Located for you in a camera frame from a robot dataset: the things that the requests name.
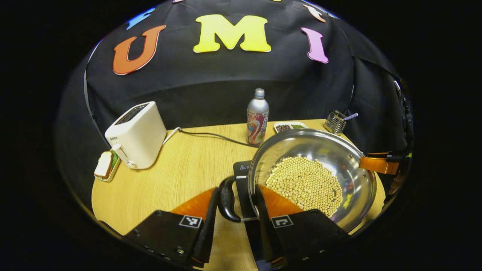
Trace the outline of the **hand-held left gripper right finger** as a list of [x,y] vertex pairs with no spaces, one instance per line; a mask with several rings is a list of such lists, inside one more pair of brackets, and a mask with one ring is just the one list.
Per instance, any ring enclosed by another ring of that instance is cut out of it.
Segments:
[[318,209],[297,205],[255,186],[264,259],[272,268],[291,267],[344,244],[349,234]]

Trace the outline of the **white compartment dish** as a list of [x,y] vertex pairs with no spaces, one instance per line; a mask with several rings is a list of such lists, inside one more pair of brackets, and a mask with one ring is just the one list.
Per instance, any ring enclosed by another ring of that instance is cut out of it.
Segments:
[[289,121],[289,122],[276,122],[274,123],[273,128],[276,133],[281,133],[289,130],[308,129],[308,126],[305,125],[303,122]]

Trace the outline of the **black backdrop cloth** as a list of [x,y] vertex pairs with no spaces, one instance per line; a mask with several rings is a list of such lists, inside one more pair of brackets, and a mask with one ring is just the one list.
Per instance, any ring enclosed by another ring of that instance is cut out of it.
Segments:
[[366,36],[303,0],[165,1],[114,29],[72,73],[55,125],[64,180],[92,181],[104,132],[154,101],[167,129],[246,122],[256,88],[270,121],[357,113],[344,134],[364,153],[413,140],[396,69]]

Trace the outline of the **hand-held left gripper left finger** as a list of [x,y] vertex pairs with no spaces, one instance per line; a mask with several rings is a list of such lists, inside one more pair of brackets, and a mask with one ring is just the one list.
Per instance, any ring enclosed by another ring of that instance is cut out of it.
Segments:
[[156,210],[122,240],[184,268],[203,268],[210,260],[218,187],[208,189],[171,211]]

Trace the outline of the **pile of soybeans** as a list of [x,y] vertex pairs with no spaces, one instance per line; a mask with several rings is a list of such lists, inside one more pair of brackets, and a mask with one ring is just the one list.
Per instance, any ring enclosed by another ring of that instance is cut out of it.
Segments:
[[320,161],[302,156],[282,158],[258,186],[271,218],[312,209],[330,218],[342,203],[337,177]]

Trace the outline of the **silver printed drink bottle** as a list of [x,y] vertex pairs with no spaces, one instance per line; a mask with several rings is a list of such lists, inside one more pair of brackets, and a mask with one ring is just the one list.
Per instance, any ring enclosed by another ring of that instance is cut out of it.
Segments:
[[270,106],[265,100],[265,90],[256,88],[254,98],[247,107],[247,143],[260,145],[265,138]]

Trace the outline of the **black induction cooktop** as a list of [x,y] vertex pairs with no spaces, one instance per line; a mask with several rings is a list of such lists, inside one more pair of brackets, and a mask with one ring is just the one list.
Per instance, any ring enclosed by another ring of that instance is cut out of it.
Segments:
[[239,161],[233,165],[242,218],[244,219],[243,224],[246,229],[248,241],[251,247],[251,253],[258,271],[272,271],[270,264],[264,259],[260,223],[255,211],[252,208],[249,197],[248,174],[250,165],[251,161]]

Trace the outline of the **white toaster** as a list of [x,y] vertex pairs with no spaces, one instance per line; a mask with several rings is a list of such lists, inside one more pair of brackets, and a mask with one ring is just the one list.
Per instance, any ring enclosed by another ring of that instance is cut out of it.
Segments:
[[154,101],[136,105],[105,131],[112,150],[130,169],[152,166],[166,138],[167,129]]

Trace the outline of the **metal mesh utensil holder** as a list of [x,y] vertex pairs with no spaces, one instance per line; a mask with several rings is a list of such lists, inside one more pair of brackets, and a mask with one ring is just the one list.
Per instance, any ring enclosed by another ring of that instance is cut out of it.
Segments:
[[331,110],[327,118],[325,119],[323,127],[330,133],[341,135],[346,127],[346,121],[344,120],[346,115],[338,110]]

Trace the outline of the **stainless steel pot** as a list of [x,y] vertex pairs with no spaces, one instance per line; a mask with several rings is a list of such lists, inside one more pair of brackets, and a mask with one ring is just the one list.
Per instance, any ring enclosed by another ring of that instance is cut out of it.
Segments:
[[[249,169],[249,194],[253,210],[258,218],[255,186],[267,179],[270,170],[282,158],[302,156],[318,160],[339,180],[342,203],[330,217],[334,223],[348,233],[353,233],[363,223],[377,193],[377,175],[359,168],[364,154],[350,141],[327,131],[301,129],[278,133],[267,139],[255,152]],[[235,213],[232,185],[220,186],[219,211],[232,222],[243,222]]]

